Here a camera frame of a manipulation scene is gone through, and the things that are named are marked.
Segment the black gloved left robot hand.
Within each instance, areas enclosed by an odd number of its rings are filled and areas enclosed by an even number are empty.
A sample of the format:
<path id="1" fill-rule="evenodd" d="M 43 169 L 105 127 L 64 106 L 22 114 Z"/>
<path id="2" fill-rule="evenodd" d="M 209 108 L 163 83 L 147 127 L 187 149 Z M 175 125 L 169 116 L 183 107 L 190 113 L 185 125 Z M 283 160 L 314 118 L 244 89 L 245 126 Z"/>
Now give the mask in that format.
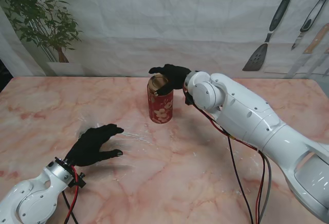
<path id="1" fill-rule="evenodd" d="M 121 134 L 124 129 L 116 124 L 103 125 L 101 127 L 89 128 L 83 133 L 73 145 L 64 158 L 70 166 L 90 166 L 97 162 L 120 157 L 123 152 L 119 149 L 111 151 L 100 151 L 101 146 L 112 136 Z"/>

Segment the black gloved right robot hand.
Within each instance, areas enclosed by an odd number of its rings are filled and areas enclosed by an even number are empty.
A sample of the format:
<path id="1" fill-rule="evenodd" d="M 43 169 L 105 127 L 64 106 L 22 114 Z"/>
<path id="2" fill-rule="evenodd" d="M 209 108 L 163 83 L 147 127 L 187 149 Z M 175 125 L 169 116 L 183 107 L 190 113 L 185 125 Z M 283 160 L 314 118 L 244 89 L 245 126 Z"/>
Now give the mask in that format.
<path id="1" fill-rule="evenodd" d="M 191 70 L 181 66 L 165 64 L 163 67 L 152 67 L 149 73 L 160 73 L 167 78 L 168 82 L 156 91 L 159 96 L 165 96 L 174 89 L 182 89 L 185 79 L 191 73 Z"/>

